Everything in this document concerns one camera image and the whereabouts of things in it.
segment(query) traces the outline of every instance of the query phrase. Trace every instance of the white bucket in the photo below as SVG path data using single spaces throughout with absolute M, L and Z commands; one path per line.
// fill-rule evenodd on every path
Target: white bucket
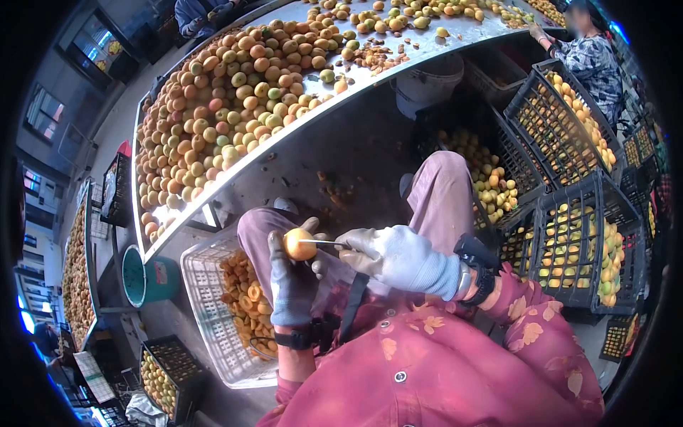
M 396 106 L 414 120 L 416 111 L 450 98 L 463 73 L 464 62 L 456 52 L 431 59 L 419 70 L 403 72 L 396 77 Z

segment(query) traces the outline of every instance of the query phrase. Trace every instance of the pink floral shirt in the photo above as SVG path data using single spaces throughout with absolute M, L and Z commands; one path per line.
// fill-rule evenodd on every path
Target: pink floral shirt
M 503 265 L 483 304 L 510 325 L 503 347 L 457 317 L 453 301 L 362 305 L 372 328 L 320 358 L 304 382 L 278 380 L 258 426 L 591 426 L 604 411 L 562 303 Z M 371 322 L 370 314 L 381 314 Z

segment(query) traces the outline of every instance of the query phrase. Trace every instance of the floor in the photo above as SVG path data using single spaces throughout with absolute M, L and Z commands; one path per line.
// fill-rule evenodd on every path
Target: floor
M 173 49 L 159 62 L 148 66 L 129 85 L 116 102 L 95 136 L 100 148 L 92 166 L 92 176 L 101 182 L 121 142 L 133 135 L 135 109 L 154 78 L 162 75 L 184 56 L 184 49 Z M 398 180 L 408 171 L 415 171 L 419 161 L 406 147 L 410 142 L 413 123 L 396 109 L 394 93 L 388 85 L 380 86 L 352 101 L 344 114 L 336 113 L 320 121 L 301 139 L 293 141 L 286 151 L 274 151 L 275 158 L 246 171 L 230 190 L 217 200 L 219 219 L 227 225 L 247 209 L 271 204 L 278 196 L 290 197 L 302 216 L 318 215 L 322 227 L 331 235 L 356 227 L 384 227 L 405 223 L 399 205 Z M 335 206 L 322 188 L 316 172 L 322 171 L 344 195 L 343 206 Z M 66 209 L 65 223 L 71 224 L 74 203 Z M 179 260 L 181 253 L 201 241 L 204 236 L 193 232 L 179 233 L 161 255 Z M 62 232 L 60 247 L 68 230 Z M 117 229 L 119 250 L 135 242 L 132 228 Z M 121 304 L 125 296 L 118 286 L 110 263 L 111 230 L 106 239 L 95 239 L 98 293 L 102 304 Z M 181 286 L 178 295 L 167 301 L 145 305 L 139 312 L 149 338 L 176 334 L 196 357 L 214 370 L 202 341 L 191 306 Z M 617 364 L 598 358 L 604 339 L 607 318 L 597 327 L 573 325 L 601 384 L 613 378 Z M 480 329 L 492 332 L 500 342 L 502 332 L 491 328 L 486 320 L 478 320 Z M 124 363 L 137 366 L 139 348 L 129 344 L 124 328 L 117 325 L 116 316 L 109 315 L 106 324 L 120 347 Z M 275 406 L 274 388 L 233 390 L 224 386 L 215 373 L 206 388 L 206 395 L 194 418 L 195 426 L 252 426 L 267 410 Z

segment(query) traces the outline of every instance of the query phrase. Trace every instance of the hand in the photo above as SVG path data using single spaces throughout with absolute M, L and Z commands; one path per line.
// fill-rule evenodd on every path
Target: hand
M 531 37 L 537 42 L 540 42 L 541 39 L 548 39 L 548 34 L 546 34 L 546 32 L 543 31 L 543 28 L 537 23 L 529 23 L 529 34 L 531 34 Z
M 301 228 L 309 233 L 315 231 L 318 218 L 311 217 Z M 326 239 L 316 234 L 316 239 Z M 270 249 L 270 289 L 273 292 L 273 313 L 270 322 L 282 327 L 306 325 L 311 321 L 311 308 L 318 291 L 318 280 L 326 273 L 326 266 L 315 258 L 295 262 L 287 257 L 282 244 L 282 235 L 273 231 L 268 235 Z
M 405 225 L 383 230 L 359 228 L 335 241 L 356 250 L 340 250 L 342 262 L 392 288 L 435 294 L 444 301 L 453 299 L 458 290 L 460 257 L 432 251 L 428 239 Z
M 204 18 L 201 16 L 199 18 L 194 18 L 188 25 L 187 25 L 187 31 L 190 32 L 191 34 L 196 33 L 199 31 L 204 25 L 206 25 L 206 21 Z
M 224 19 L 225 15 L 237 7 L 238 3 L 238 1 L 229 1 L 226 4 L 216 6 L 211 11 L 213 13 L 209 13 L 209 22 L 214 23 L 218 20 Z

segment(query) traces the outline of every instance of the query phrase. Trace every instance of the shoe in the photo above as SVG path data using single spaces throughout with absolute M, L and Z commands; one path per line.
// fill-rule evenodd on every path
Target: shoe
M 410 184 L 413 182 L 414 177 L 415 174 L 403 174 L 401 177 L 401 180 L 398 182 L 398 192 L 401 195 L 401 198 L 404 198 L 406 195 L 406 192 L 408 191 L 408 188 L 410 188 Z
M 298 209 L 296 208 L 294 202 L 284 197 L 278 197 L 277 199 L 275 199 L 275 201 L 273 202 L 273 208 L 286 210 L 287 212 L 291 212 L 295 215 L 298 215 Z

